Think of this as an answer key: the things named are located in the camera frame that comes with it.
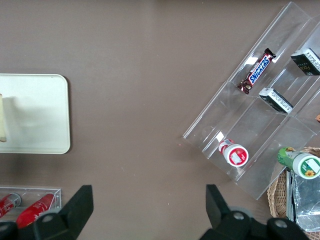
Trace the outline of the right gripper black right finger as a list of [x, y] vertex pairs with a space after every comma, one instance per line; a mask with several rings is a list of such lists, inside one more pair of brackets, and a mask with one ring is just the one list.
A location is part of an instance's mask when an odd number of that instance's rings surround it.
[[208, 184], [205, 208], [211, 223], [201, 240], [248, 240], [251, 219], [242, 211], [231, 210], [215, 184]]

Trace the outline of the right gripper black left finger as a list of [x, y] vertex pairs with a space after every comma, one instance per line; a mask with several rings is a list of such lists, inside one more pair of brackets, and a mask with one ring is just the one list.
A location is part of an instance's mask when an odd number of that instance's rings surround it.
[[34, 238], [76, 240], [93, 211], [93, 187], [83, 185], [59, 212], [48, 212], [33, 224]]

